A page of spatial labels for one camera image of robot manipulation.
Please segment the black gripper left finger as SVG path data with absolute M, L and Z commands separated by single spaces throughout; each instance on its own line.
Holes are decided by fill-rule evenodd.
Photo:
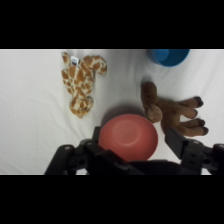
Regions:
M 94 129 L 91 139 L 84 139 L 77 147 L 60 146 L 51 159 L 45 175 L 76 175 L 85 169 L 90 175 L 143 175 L 111 150 L 99 146 L 101 128 Z

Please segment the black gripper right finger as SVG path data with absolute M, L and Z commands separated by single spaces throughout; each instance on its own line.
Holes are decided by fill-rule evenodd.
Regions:
M 179 175 L 200 175 L 203 169 L 212 175 L 224 175 L 224 144 L 210 148 L 185 138 L 174 128 L 166 130 L 165 142 L 180 160 Z

